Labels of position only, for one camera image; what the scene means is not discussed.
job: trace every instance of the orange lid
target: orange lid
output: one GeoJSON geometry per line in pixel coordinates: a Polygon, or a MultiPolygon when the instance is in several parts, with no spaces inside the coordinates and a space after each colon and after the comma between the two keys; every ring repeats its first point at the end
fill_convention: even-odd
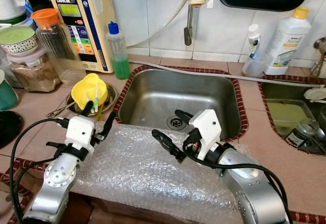
{"type": "Polygon", "coordinates": [[[51,25],[60,24],[58,11],[56,9],[41,9],[31,14],[31,19],[35,20],[41,29],[48,29],[51,25]]]}
{"type": "Polygon", "coordinates": [[[307,18],[309,13],[309,9],[304,8],[304,7],[297,7],[294,10],[294,13],[292,14],[292,16],[296,19],[305,19],[307,18]]]}

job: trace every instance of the green cup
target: green cup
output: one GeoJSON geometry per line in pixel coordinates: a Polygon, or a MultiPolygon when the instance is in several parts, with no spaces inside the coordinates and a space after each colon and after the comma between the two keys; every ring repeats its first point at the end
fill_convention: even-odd
{"type": "Polygon", "coordinates": [[[18,96],[5,79],[5,73],[0,70],[0,110],[7,110],[18,103],[18,96]]]}

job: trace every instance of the glass bottle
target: glass bottle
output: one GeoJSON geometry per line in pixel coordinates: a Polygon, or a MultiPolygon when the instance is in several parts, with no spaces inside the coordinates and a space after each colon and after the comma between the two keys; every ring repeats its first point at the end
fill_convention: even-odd
{"type": "Polygon", "coordinates": [[[59,79],[67,86],[82,80],[86,71],[71,40],[66,24],[56,9],[41,9],[31,14],[38,28],[36,36],[50,57],[59,79]]]}
{"type": "Polygon", "coordinates": [[[285,138],[293,146],[299,148],[317,133],[319,123],[315,120],[305,118],[285,138]]]}

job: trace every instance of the stainless steel sink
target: stainless steel sink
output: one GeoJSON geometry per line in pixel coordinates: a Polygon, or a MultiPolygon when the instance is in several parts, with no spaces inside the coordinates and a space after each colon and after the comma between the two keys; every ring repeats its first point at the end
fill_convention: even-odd
{"type": "MultiPolygon", "coordinates": [[[[304,98],[304,93],[309,88],[271,84],[271,83],[263,83],[261,85],[261,88],[263,90],[263,94],[266,99],[274,98],[274,99],[302,100],[307,104],[308,108],[310,109],[310,111],[312,112],[316,120],[318,120],[319,118],[319,112],[321,107],[325,105],[322,103],[311,103],[309,100],[304,98]]],[[[302,147],[301,149],[312,154],[323,154],[319,149],[319,147],[314,143],[309,143],[307,144],[306,147],[302,147]]]]}
{"type": "Polygon", "coordinates": [[[134,77],[118,116],[124,124],[189,132],[174,111],[180,109],[194,115],[207,108],[214,109],[218,116],[221,139],[239,133],[240,115],[231,81],[149,69],[134,77]]]}

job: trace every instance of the white tube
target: white tube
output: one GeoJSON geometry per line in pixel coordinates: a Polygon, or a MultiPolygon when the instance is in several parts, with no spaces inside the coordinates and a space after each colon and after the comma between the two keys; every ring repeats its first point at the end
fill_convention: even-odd
{"type": "Polygon", "coordinates": [[[266,79],[260,79],[260,78],[251,78],[251,77],[237,76],[237,75],[225,75],[225,74],[213,74],[213,73],[201,73],[201,72],[177,70],[177,69],[168,68],[168,67],[165,67],[162,65],[154,65],[151,63],[134,61],[134,60],[129,60],[129,62],[133,63],[133,64],[148,65],[148,66],[152,66],[152,67],[163,69],[163,70],[169,70],[169,71],[182,73],[182,74],[189,74],[189,75],[219,76],[219,77],[225,77],[225,78],[250,80],[250,81],[255,81],[255,82],[273,83],[273,84],[280,84],[280,85],[287,85],[287,86],[294,86],[294,87],[306,87],[306,88],[321,88],[321,87],[323,87],[323,85],[301,84],[301,83],[292,83],[292,82],[278,81],[278,80],[266,80],[266,79]]]}
{"type": "Polygon", "coordinates": [[[180,13],[180,11],[183,9],[183,6],[186,4],[188,0],[183,0],[182,3],[180,4],[180,7],[177,9],[177,11],[172,15],[172,18],[166,22],[162,27],[160,27],[159,29],[157,29],[152,35],[150,35],[148,38],[142,40],[142,41],[138,41],[136,43],[131,43],[131,44],[127,44],[127,47],[133,47],[136,46],[138,44],[141,44],[149,39],[151,39],[153,36],[157,35],[158,33],[160,33],[168,24],[170,24],[172,22],[172,20],[174,20],[174,18],[180,13]]]}

